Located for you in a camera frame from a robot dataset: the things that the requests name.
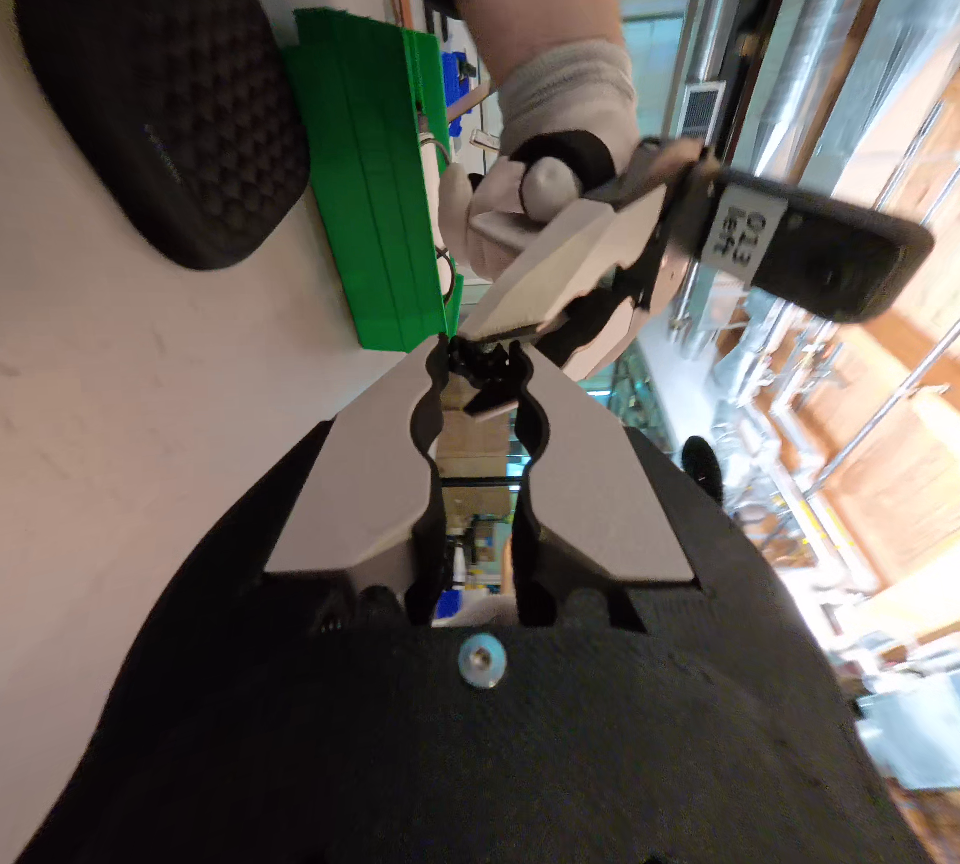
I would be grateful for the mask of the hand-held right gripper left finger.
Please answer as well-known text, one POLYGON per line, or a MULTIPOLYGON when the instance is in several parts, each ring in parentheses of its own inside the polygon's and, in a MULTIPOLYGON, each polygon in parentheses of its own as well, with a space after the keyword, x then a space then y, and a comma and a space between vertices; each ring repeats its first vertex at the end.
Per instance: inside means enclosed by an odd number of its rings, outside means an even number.
POLYGON ((415 625, 445 589, 447 518, 430 451, 450 340, 428 338, 336 415, 266 565, 389 589, 415 625))

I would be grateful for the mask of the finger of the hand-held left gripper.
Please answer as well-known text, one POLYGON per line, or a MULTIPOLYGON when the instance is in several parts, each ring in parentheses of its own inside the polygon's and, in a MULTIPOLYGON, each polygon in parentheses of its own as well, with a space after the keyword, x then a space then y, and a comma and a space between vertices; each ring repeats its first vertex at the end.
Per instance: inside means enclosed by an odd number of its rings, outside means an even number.
POLYGON ((599 289, 574 299, 546 330, 508 331, 483 344, 501 343, 510 353, 515 380, 510 389, 475 390, 463 412, 478 420, 508 414, 518 407, 522 366, 511 356, 514 345, 538 353, 575 383, 592 378, 613 363, 633 342, 642 327, 642 308, 630 295, 599 289))
POLYGON ((472 343, 522 339, 546 330, 615 268, 637 263, 662 216, 667 187, 615 209, 582 198, 537 234, 493 282, 459 335, 472 343))

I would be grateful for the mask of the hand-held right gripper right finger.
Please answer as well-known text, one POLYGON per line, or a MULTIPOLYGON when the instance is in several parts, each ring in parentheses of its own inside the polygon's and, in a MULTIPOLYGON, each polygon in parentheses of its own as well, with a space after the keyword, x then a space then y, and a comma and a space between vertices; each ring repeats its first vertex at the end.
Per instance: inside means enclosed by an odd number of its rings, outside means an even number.
POLYGON ((529 456, 511 532, 519 622, 556 624, 598 594, 641 628, 630 593, 695 586, 695 570, 625 428, 534 347, 513 342, 514 430, 529 456))

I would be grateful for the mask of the black knob screw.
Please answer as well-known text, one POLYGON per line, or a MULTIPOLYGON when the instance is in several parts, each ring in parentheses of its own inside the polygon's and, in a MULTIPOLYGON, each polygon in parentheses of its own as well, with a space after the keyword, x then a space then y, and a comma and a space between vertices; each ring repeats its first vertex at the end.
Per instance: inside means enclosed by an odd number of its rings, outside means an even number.
POLYGON ((448 344, 449 369, 476 391, 514 386, 516 371, 510 352, 501 342, 483 343, 458 335, 448 344))

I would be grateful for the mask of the green plastic bin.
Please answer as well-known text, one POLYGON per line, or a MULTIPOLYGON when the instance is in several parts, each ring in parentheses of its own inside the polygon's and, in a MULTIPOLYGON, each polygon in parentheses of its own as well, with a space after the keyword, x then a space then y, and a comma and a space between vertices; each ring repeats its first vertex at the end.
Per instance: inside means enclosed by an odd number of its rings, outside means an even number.
POLYGON ((294 11, 283 50, 310 183, 361 347, 409 353, 457 334, 463 278, 443 288, 421 135, 450 146, 442 54, 429 34, 332 7, 294 11))

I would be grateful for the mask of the person's left hand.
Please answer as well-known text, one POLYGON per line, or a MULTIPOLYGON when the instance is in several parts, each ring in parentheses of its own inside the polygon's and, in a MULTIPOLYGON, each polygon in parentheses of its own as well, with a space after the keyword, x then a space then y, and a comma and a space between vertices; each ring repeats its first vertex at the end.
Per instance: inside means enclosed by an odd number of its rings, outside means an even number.
POLYGON ((607 41, 541 54, 498 99, 497 161, 478 183, 452 163, 438 189, 443 245, 488 282, 569 206, 622 175, 641 143, 630 56, 607 41))

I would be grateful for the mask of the black pole stand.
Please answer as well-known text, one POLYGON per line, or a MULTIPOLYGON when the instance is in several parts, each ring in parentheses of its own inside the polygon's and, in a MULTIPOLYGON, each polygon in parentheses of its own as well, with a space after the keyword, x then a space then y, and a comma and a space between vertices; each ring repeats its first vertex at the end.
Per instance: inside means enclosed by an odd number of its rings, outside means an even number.
MULTIPOLYGON (((689 438, 680 452, 680 468, 718 506, 725 507, 725 487, 721 465, 712 446, 702 437, 689 438)), ((521 478, 510 476, 442 477, 444 489, 520 490, 521 478)))

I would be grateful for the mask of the cardboard box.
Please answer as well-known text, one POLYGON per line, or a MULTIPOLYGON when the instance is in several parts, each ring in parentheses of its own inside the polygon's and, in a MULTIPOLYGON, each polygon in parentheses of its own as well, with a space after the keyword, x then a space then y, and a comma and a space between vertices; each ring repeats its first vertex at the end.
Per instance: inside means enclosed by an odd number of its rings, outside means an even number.
POLYGON ((445 410, 436 463, 441 478, 506 477, 513 441, 510 414, 478 419, 445 410))

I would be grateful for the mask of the black honeycomb pad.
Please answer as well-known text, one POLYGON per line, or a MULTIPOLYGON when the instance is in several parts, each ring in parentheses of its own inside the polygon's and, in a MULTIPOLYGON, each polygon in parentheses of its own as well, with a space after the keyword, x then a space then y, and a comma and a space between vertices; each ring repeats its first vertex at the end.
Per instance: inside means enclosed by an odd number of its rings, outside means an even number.
POLYGON ((259 0, 13 0, 30 68, 139 234, 193 271, 254 254, 309 184, 259 0))

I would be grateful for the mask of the white duct vent grille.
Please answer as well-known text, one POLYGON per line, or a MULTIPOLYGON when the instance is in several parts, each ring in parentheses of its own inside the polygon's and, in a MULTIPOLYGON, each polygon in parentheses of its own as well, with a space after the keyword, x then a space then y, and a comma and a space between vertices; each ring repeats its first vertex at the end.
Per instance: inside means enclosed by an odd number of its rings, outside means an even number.
POLYGON ((714 143, 726 88, 725 80, 690 82, 684 86, 678 113, 678 138, 699 139, 706 145, 714 143))

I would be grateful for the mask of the large silver spiral duct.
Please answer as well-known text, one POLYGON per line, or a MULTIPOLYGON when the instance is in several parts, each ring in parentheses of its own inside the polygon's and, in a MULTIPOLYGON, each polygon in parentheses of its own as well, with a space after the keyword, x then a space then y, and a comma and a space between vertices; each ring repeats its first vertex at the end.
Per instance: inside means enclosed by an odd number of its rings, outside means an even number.
POLYGON ((804 0, 759 122, 753 174, 798 185, 882 0, 804 0))

